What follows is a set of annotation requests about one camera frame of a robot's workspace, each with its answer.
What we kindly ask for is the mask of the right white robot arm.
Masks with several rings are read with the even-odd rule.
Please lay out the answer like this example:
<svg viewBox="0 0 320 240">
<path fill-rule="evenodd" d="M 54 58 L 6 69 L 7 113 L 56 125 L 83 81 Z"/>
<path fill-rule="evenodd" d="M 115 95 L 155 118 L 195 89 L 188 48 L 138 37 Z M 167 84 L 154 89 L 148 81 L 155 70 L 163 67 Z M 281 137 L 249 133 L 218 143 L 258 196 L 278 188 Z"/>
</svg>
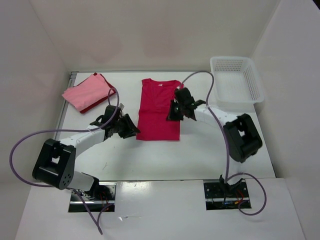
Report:
<svg viewBox="0 0 320 240">
<path fill-rule="evenodd" d="M 263 142 L 250 115 L 227 113 L 209 105 L 200 107 L 205 103 L 204 100 L 194 100 L 186 87 L 178 88 L 174 91 L 166 120 L 178 122 L 189 118 L 222 131 L 228 160 L 219 177 L 219 191 L 224 197 L 230 197 L 237 192 L 242 181 L 241 165 L 258 152 Z"/>
</svg>

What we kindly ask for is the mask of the dark red t-shirt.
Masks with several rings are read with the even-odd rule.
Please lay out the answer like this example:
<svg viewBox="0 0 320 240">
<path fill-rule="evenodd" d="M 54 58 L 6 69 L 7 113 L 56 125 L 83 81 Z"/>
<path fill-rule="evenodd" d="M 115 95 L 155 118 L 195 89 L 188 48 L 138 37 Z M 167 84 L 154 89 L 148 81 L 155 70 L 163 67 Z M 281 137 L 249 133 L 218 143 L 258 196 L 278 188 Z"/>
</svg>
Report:
<svg viewBox="0 0 320 240">
<path fill-rule="evenodd" d="M 85 90 L 85 96 L 80 98 L 82 103 L 79 112 L 81 114 L 87 113 L 115 94 L 115 91 L 112 90 L 115 87 L 101 73 L 93 73 L 77 86 L 82 86 Z"/>
</svg>

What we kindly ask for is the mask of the pink t-shirt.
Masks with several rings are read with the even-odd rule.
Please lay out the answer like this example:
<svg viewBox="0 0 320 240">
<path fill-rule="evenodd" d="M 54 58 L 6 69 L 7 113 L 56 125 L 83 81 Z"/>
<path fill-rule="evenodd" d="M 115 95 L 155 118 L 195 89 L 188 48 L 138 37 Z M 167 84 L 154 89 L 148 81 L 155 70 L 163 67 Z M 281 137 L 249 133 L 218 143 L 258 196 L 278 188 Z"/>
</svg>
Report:
<svg viewBox="0 0 320 240">
<path fill-rule="evenodd" d="M 114 94 L 114 87 L 102 74 L 95 72 L 83 82 L 65 90 L 62 97 L 84 114 Z"/>
</svg>

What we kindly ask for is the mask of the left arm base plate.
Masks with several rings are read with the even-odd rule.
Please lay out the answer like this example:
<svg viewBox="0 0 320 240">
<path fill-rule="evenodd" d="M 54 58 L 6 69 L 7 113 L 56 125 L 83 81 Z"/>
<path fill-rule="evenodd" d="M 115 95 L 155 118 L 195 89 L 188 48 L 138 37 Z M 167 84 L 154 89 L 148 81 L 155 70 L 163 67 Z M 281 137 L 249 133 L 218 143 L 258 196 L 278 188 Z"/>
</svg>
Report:
<svg viewBox="0 0 320 240">
<path fill-rule="evenodd" d="M 116 188 L 116 182 L 100 182 L 97 193 L 93 195 L 83 190 L 77 191 L 91 212 L 114 212 L 116 206 Z M 69 213 L 84 213 L 87 211 L 81 198 L 76 193 L 71 193 L 68 207 Z"/>
</svg>

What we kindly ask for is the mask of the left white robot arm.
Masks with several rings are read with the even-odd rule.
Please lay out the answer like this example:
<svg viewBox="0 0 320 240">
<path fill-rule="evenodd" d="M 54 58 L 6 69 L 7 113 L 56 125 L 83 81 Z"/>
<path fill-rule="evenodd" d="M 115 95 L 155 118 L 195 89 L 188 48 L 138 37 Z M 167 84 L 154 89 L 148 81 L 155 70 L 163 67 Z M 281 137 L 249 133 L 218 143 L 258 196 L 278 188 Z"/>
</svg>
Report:
<svg viewBox="0 0 320 240">
<path fill-rule="evenodd" d="M 120 107 L 109 105 L 103 115 L 89 124 L 86 131 L 61 140 L 46 140 L 32 177 L 59 190 L 75 189 L 87 199 L 94 200 L 107 189 L 100 186 L 98 178 L 75 170 L 77 157 L 114 134 L 127 139 L 139 132 L 128 114 L 123 114 Z"/>
</svg>

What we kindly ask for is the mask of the magenta t-shirt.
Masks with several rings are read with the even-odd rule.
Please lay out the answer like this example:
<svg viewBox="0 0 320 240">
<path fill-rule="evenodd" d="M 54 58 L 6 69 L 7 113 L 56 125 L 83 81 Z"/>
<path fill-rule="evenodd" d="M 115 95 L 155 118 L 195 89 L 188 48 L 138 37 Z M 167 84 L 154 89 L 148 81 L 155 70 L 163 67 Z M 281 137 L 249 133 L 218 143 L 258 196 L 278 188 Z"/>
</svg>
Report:
<svg viewBox="0 0 320 240">
<path fill-rule="evenodd" d="M 141 81 L 141 98 L 137 128 L 139 141 L 179 141 L 180 122 L 168 121 L 174 92 L 181 82 L 178 80 L 155 81 L 146 78 Z"/>
</svg>

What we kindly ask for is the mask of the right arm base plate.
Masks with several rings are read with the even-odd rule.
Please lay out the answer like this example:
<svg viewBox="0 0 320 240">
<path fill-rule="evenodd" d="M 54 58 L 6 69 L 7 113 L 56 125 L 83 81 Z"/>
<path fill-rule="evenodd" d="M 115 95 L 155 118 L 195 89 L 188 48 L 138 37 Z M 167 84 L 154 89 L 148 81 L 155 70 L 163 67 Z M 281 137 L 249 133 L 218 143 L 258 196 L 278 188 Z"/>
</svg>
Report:
<svg viewBox="0 0 320 240">
<path fill-rule="evenodd" d="M 225 193 L 218 180 L 203 182 L 206 210 L 251 209 L 247 183 L 242 180 L 228 193 Z"/>
</svg>

